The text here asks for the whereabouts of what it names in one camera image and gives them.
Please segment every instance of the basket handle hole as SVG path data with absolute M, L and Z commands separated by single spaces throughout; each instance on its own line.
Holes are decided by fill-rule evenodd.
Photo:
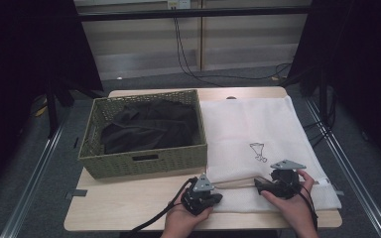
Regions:
M 148 155 L 148 156 L 139 156 L 139 157 L 132 157 L 133 161 L 139 162 L 139 161 L 152 161 L 159 159 L 158 155 Z

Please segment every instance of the human hand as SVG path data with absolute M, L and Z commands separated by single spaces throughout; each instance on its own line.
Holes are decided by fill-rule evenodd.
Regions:
M 206 220 L 212 212 L 212 207 L 195 216 L 181 204 L 182 194 L 175 200 L 174 207 L 166 215 L 165 230 L 161 238 L 186 238 L 193 229 Z
M 301 182 L 302 186 L 305 187 L 305 189 L 302 188 L 301 193 L 311 202 L 310 193 L 315 181 L 305 171 L 297 170 L 297 173 L 305 180 Z M 311 211 L 301 196 L 296 194 L 292 198 L 284 200 L 266 190 L 261 191 L 261 194 L 281 211 L 284 219 L 293 227 L 299 237 L 318 237 L 312 221 Z

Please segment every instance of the wooden table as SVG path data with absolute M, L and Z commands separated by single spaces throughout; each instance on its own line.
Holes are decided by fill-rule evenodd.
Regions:
M 118 90 L 109 97 L 177 91 L 180 89 Z M 200 100 L 285 97 L 282 87 L 199 88 Z M 189 178 L 198 177 L 204 168 L 140 175 L 123 178 L 94 179 L 82 170 L 77 189 L 86 196 L 75 196 L 64 221 L 68 231 L 126 231 L 158 214 Z M 338 227 L 342 223 L 337 209 L 317 211 L 318 227 Z M 163 230 L 164 217 L 144 230 Z M 196 230 L 280 229 L 288 228 L 280 213 L 215 213 Z

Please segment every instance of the black cable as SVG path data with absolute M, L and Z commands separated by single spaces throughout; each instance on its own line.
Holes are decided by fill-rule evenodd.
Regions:
M 175 207 L 176 205 L 178 204 L 175 204 L 175 200 L 178 199 L 179 195 L 182 193 L 182 191 L 185 189 L 185 186 L 188 185 L 188 183 L 190 182 L 195 182 L 197 180 L 196 177 L 194 178 L 189 178 L 181 187 L 181 189 L 179 189 L 178 193 L 175 195 L 175 197 L 169 202 L 169 204 L 166 206 L 166 208 L 164 208 L 159 214 L 157 214 L 156 216 L 154 216 L 153 218 L 151 218 L 149 221 L 135 227 L 134 229 L 132 229 L 131 231 L 129 231 L 125 238 L 129 238 L 129 237 L 133 237 L 138 231 L 144 229 L 145 227 L 153 224 L 154 222 L 156 222 L 158 219 L 160 219 L 163 215 L 165 215 L 170 209 L 172 209 L 173 207 Z
M 311 140 L 316 139 L 317 137 L 320 136 L 320 138 L 312 145 L 312 148 L 317 146 L 326 136 L 328 136 L 329 132 L 331 132 L 332 127 L 335 123 L 335 119 L 336 119 L 336 101 L 337 101 L 337 95 L 336 95 L 335 91 L 333 90 L 332 91 L 332 103 L 331 103 L 331 105 L 329 107 L 329 111 L 326 115 L 326 121 L 328 122 L 328 126 L 324 132 L 320 132 L 319 134 L 309 138 L 309 141 L 311 141 Z M 322 123 L 322 121 L 317 121 L 313 124 L 304 126 L 305 131 L 310 130 L 314 125 L 318 125 L 319 123 Z
M 179 65 L 181 66 L 182 71 L 186 75 L 191 76 L 191 77 L 195 78 L 196 80 L 198 80 L 200 82 L 208 83 L 208 84 L 211 84 L 211 85 L 214 85 L 214 86 L 218 86 L 218 87 L 223 87 L 222 85 L 219 85 L 219 84 L 216 84 L 216 83 L 213 83 L 213 82 L 204 81 L 204 80 L 200 79 L 198 76 L 193 74 L 193 72 L 191 71 L 191 69 L 190 69 L 190 67 L 188 65 L 187 57 L 185 56 L 184 45 L 182 44 L 181 30 L 179 29 L 178 19 L 174 18 L 174 21 L 175 21 L 175 28 L 176 28 L 176 43 L 177 43 L 177 50 L 178 50 L 178 59 L 179 59 Z M 184 67 L 182 66 L 181 55 L 180 55 L 180 52 L 179 52 L 179 46 L 181 46 L 182 55 L 184 56 L 185 64 L 186 64 L 189 72 L 187 72 L 184 69 Z
M 310 203 L 309 201 L 308 201 L 308 199 L 299 191 L 299 190 L 296 190 L 295 188 L 293 188 L 292 187 L 292 189 L 294 190 L 294 191 L 296 191 L 297 192 L 297 194 L 305 201 L 305 203 L 306 203 L 306 205 L 308 206 L 308 209 L 309 209 L 309 211 L 311 212 L 311 217 L 312 217 L 312 221 L 313 221 L 313 223 L 314 223 L 314 227 L 315 227 L 315 230 L 316 231 L 318 231 L 318 215 L 317 215 L 317 213 L 315 212 L 315 207 L 314 207 L 314 205 L 313 205 L 313 201 L 312 201 L 312 203 Z
M 177 41 L 177 52 L 178 52 L 179 65 L 180 65 L 182 71 L 186 75 L 191 76 L 191 77 L 195 78 L 198 81 L 201 81 L 201 82 L 204 82 L 204 83 L 209 83 L 209 84 L 212 84 L 212 85 L 215 85 L 215 86 L 219 86 L 219 87 L 223 87 L 222 85 L 219 85 L 219 84 L 216 84 L 216 83 L 213 83 L 213 82 L 208 82 L 208 81 L 201 80 L 201 78 L 202 77 L 228 77 L 228 78 L 240 78 L 240 79 L 248 79 L 248 80 L 268 79 L 268 78 L 271 78 L 272 76 L 279 75 L 280 72 L 284 71 L 287 67 L 289 67 L 291 65 L 290 62 L 280 63 L 280 64 L 276 65 L 275 73 L 274 74 L 267 75 L 267 76 L 262 76 L 262 77 L 244 77 L 244 76 L 235 76 L 235 75 L 195 75 L 191 71 L 191 69 L 190 69 L 190 67 L 188 65 L 187 58 L 185 56 L 185 51 L 184 51 L 184 46 L 182 44 L 181 30 L 179 28 L 178 19 L 174 18 L 174 22 L 175 22 L 175 28 L 176 28 L 176 41 Z M 179 46 L 182 49 L 182 55 L 184 57 L 185 64 L 186 64 L 186 67 L 187 67 L 188 71 L 186 71 L 184 69 L 183 65 L 182 65 L 181 56 L 180 56 L 180 47 Z M 285 67 L 283 67 L 282 69 L 278 70 L 278 67 L 281 66 L 281 65 L 285 65 Z
M 312 207 L 315 210 L 314 200 L 312 199 L 311 193 L 302 185 L 302 188 L 308 193 L 309 199 L 311 200 Z

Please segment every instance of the black cloth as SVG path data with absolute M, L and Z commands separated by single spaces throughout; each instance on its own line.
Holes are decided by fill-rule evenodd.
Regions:
M 157 99 L 128 104 L 101 132 L 105 154 L 190 146 L 197 130 L 191 105 Z

